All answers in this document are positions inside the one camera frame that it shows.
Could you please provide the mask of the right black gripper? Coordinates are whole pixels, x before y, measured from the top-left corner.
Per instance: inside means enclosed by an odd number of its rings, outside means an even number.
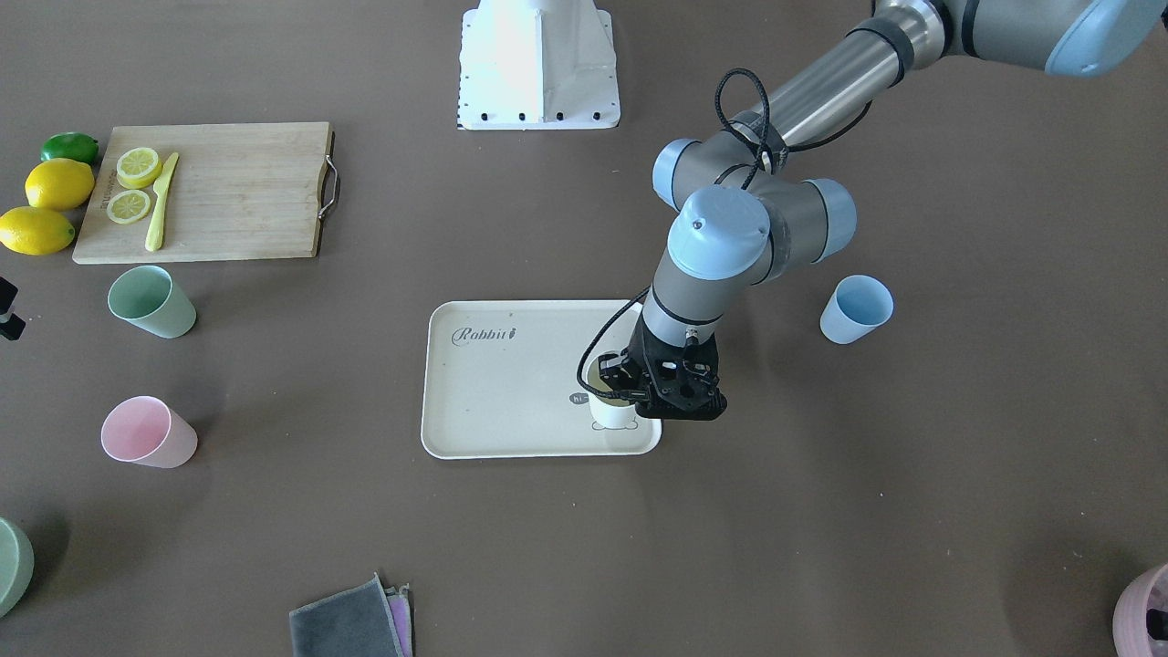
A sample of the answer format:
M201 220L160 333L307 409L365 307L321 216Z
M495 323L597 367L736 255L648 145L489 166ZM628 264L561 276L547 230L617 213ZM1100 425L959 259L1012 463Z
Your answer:
M14 312L18 288L5 278L0 279L0 331L5 339L16 341L25 333L26 321Z

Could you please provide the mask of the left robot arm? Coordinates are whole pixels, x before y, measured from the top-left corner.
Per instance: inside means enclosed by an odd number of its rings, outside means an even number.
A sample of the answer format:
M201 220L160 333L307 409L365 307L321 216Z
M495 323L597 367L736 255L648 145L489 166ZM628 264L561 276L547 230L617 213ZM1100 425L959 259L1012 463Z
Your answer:
M642 417L711 421L725 412L716 325L746 288L847 245L858 224L850 193L829 179L783 182L787 158L843 136L871 101L915 70L964 55L1064 78L1096 78L1127 58L1163 1L875 1L871 16L785 87L705 141L663 147L653 187L677 213L630 344L580 355L593 401L630 404Z

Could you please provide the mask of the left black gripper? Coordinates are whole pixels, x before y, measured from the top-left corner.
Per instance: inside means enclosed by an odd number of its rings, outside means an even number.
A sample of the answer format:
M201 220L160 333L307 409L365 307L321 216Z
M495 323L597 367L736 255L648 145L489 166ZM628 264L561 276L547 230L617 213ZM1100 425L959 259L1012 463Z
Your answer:
M596 386L597 397L635 403L648 419L712 421L725 412L715 337L677 348L639 319L627 354L598 358L598 374L609 387Z

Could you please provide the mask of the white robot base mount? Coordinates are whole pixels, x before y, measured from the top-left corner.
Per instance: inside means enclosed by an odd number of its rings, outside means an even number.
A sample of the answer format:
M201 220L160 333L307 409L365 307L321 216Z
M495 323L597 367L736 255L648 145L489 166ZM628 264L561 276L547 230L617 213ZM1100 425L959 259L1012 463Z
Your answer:
M592 1L481 1L463 13L456 125L463 130L617 126L612 16Z

